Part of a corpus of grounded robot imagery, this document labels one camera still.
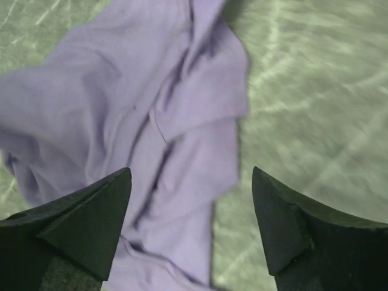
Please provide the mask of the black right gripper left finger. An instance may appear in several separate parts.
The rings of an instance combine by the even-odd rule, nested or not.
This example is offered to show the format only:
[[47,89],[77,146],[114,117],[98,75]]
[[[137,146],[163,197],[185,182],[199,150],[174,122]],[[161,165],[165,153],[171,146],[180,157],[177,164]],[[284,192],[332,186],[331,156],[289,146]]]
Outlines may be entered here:
[[1,221],[1,290],[100,290],[132,189],[130,169]]

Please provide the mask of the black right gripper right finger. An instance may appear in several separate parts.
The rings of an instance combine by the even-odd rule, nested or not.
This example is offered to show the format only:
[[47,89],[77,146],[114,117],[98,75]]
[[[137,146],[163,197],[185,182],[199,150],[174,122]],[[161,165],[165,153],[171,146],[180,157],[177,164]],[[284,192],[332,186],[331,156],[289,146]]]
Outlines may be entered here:
[[278,290],[387,289],[387,224],[331,208],[259,168],[252,195]]

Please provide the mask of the purple t shirt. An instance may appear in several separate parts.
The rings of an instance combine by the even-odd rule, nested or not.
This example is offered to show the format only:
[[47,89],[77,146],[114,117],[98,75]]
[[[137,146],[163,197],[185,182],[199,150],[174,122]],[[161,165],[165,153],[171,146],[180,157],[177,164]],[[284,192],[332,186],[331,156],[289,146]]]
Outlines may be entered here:
[[109,290],[209,290],[211,220],[238,174],[246,51],[223,1],[112,1],[42,65],[1,76],[1,150],[33,207],[123,167]]

